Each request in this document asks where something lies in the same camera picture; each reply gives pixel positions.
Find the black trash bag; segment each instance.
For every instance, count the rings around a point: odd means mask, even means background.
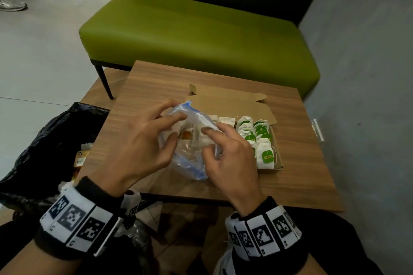
[[[42,216],[54,203],[59,184],[71,180],[80,146],[95,142],[108,114],[107,109],[75,102],[53,118],[0,181],[0,203]]]

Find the foot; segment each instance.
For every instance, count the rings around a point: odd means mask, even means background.
[[[16,0],[0,0],[0,10],[2,11],[20,11],[27,8],[24,2]]]

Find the table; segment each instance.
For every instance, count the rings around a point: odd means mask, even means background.
[[[166,98],[184,101],[191,95],[189,84],[266,94],[264,103],[277,120],[274,136],[284,168],[260,172],[263,192],[285,206],[344,210],[297,89],[142,61],[134,64],[78,178],[103,163],[112,140],[128,117]],[[142,179],[134,188],[143,199],[229,204],[210,180],[191,180],[170,168]]]

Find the gray wall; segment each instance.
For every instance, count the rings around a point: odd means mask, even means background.
[[[300,30],[343,216],[384,274],[413,274],[413,0],[314,0]]]

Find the green cushion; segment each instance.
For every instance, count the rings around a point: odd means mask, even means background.
[[[295,87],[320,77],[293,23],[192,0],[111,0],[79,30],[90,59],[135,60]]]

